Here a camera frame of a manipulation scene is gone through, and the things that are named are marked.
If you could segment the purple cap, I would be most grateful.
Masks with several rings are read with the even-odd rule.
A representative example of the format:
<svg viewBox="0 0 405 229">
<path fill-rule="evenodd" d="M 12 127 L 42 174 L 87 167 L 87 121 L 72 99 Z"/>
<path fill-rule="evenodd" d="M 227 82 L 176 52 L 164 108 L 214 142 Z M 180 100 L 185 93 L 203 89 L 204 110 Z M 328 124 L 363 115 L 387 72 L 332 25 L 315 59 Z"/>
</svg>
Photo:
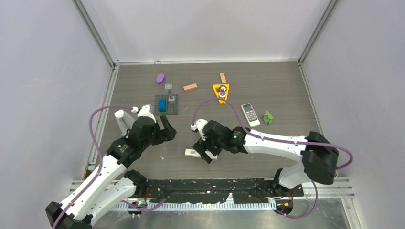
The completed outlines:
<svg viewBox="0 0 405 229">
<path fill-rule="evenodd" d="M 158 85 L 162 85 L 165 83 L 165 74 L 159 73 L 156 77 L 156 82 Z"/>
</svg>

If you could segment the green owl toy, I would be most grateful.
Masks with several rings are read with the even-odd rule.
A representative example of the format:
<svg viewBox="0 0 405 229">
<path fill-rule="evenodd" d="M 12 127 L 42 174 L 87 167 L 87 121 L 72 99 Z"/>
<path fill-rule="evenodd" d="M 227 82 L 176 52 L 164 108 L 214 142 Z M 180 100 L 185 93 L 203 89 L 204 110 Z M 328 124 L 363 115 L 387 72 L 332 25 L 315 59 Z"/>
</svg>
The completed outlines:
<svg viewBox="0 0 405 229">
<path fill-rule="evenodd" d="M 265 111 L 262 116 L 262 120 L 266 125 L 270 125 L 273 122 L 274 117 L 269 111 Z"/>
</svg>

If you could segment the slim white remote control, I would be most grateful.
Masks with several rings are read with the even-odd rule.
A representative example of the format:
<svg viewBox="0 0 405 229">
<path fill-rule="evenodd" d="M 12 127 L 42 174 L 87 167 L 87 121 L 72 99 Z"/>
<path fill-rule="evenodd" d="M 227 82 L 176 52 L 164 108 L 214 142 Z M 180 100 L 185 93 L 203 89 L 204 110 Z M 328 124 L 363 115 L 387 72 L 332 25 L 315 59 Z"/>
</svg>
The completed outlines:
<svg viewBox="0 0 405 229">
<path fill-rule="evenodd" d="M 212 160 L 217 160 L 218 156 L 214 156 L 210 151 L 206 150 L 205 153 Z M 185 149 L 185 155 L 189 157 L 201 158 L 201 155 L 194 149 Z"/>
</svg>

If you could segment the white metronome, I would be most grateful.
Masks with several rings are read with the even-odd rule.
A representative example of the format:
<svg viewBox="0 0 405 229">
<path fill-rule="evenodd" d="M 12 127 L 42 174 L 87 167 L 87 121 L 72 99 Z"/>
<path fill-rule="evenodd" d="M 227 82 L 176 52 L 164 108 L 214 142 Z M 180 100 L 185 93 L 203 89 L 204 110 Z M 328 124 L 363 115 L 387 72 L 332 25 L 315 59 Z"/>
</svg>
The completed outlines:
<svg viewBox="0 0 405 229">
<path fill-rule="evenodd" d="M 132 128 L 135 119 L 126 111 L 118 110 L 114 113 L 115 119 L 117 121 L 118 127 L 122 133 L 123 137 L 128 136 L 129 131 Z"/>
</svg>

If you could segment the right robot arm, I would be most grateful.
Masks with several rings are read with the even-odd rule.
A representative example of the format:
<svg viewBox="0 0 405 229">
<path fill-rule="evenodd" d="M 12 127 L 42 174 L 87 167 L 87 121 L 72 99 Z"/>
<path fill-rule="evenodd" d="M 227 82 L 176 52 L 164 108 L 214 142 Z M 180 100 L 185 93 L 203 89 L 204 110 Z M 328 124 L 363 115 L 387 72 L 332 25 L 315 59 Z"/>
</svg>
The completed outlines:
<svg viewBox="0 0 405 229">
<path fill-rule="evenodd" d="M 207 151 L 217 156 L 222 150 L 238 154 L 261 153 L 291 159 L 296 164 L 276 171 L 270 189 L 277 196 L 286 196 L 302 183 L 314 181 L 331 185 L 339 157 L 338 150 L 323 135 L 310 132 L 308 136 L 282 136 L 253 129 L 230 129 L 217 121 L 198 119 L 191 130 L 200 134 L 193 149 L 207 163 L 212 159 Z"/>
</svg>

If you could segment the grey lego baseplate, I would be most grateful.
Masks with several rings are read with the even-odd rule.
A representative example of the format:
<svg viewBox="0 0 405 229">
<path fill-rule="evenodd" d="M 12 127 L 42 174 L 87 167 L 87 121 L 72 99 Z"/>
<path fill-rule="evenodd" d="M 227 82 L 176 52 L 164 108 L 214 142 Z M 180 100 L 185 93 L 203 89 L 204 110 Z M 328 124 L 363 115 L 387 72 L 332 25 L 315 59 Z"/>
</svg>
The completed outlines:
<svg viewBox="0 0 405 229">
<path fill-rule="evenodd" d="M 155 95 L 154 114 L 155 115 L 178 115 L 179 95 L 172 91 L 172 84 L 165 84 L 166 93 Z"/>
</svg>

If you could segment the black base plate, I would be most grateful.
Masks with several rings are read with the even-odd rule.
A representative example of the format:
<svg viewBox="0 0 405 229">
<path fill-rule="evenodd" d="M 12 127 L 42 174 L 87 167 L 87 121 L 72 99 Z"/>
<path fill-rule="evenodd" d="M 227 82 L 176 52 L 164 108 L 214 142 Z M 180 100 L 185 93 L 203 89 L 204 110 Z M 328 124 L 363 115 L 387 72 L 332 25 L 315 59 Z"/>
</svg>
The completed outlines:
<svg viewBox="0 0 405 229">
<path fill-rule="evenodd" d="M 265 203 L 279 198 L 271 186 L 272 179 L 149 179 L 147 189 L 140 196 L 153 203 L 224 203 L 232 197 L 234 203 Z"/>
</svg>

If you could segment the orange toy board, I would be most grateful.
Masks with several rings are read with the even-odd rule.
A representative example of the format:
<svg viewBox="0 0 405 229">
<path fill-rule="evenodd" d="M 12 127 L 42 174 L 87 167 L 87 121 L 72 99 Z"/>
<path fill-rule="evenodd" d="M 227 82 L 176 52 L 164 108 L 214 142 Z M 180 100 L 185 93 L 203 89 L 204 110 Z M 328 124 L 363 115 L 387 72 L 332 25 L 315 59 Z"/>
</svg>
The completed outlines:
<svg viewBox="0 0 405 229">
<path fill-rule="evenodd" d="M 219 104 L 226 104 L 226 100 L 229 94 L 230 84 L 213 84 L 212 85 L 213 91 L 217 98 L 220 98 Z"/>
</svg>

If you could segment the blue lego brick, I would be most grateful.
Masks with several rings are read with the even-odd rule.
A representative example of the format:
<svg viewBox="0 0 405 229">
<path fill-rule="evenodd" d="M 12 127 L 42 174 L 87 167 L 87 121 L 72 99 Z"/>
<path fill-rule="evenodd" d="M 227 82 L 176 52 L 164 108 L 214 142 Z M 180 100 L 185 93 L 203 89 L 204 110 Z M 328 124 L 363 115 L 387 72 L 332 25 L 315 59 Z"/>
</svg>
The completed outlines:
<svg viewBox="0 0 405 229">
<path fill-rule="evenodd" d="M 166 99 L 159 99 L 158 111 L 159 112 L 165 112 L 166 109 L 167 109 L 167 101 L 166 101 Z"/>
</svg>

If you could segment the wooden block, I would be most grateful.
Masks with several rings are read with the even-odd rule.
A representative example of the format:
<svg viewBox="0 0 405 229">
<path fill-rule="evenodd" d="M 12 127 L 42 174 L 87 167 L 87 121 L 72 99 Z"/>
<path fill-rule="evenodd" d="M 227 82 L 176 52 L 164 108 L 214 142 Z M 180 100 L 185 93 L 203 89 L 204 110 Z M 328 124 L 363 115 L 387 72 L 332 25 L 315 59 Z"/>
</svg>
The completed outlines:
<svg viewBox="0 0 405 229">
<path fill-rule="evenodd" d="M 189 91 L 198 88 L 198 85 L 196 83 L 186 85 L 183 87 L 184 91 Z"/>
</svg>

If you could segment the thin wooden stick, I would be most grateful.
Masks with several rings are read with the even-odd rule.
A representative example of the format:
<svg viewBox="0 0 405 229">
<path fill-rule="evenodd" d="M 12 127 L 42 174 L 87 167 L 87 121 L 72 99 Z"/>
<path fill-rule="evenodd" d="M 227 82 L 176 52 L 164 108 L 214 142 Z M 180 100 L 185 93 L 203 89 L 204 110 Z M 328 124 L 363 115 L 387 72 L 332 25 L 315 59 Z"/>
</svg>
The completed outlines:
<svg viewBox="0 0 405 229">
<path fill-rule="evenodd" d="M 224 73 L 219 73 L 219 75 L 220 75 L 221 83 L 222 84 L 227 83 L 225 74 Z"/>
</svg>

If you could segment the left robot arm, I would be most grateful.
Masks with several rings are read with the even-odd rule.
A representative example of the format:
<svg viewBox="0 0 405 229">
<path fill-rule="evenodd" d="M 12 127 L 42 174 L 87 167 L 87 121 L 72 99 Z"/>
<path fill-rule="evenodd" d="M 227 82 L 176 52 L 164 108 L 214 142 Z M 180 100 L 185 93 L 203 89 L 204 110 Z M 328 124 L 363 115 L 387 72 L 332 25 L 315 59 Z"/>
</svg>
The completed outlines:
<svg viewBox="0 0 405 229">
<path fill-rule="evenodd" d="M 134 196 L 142 197 L 147 179 L 128 167 L 149 147 L 175 138 L 176 130 L 166 116 L 160 116 L 160 129 L 152 116 L 139 116 L 123 137 L 113 141 L 87 179 L 61 203 L 46 207 L 54 229 L 90 229 L 111 207 Z"/>
</svg>

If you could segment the large white remote control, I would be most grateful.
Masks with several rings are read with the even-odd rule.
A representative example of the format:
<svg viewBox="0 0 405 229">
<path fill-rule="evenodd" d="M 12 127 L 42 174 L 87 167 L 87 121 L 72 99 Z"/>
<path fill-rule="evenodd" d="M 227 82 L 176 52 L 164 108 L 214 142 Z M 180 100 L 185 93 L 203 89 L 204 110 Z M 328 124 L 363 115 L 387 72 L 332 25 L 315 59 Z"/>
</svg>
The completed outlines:
<svg viewBox="0 0 405 229">
<path fill-rule="evenodd" d="M 260 125 L 258 116 L 250 103 L 241 105 L 241 109 L 250 127 L 257 127 Z"/>
</svg>

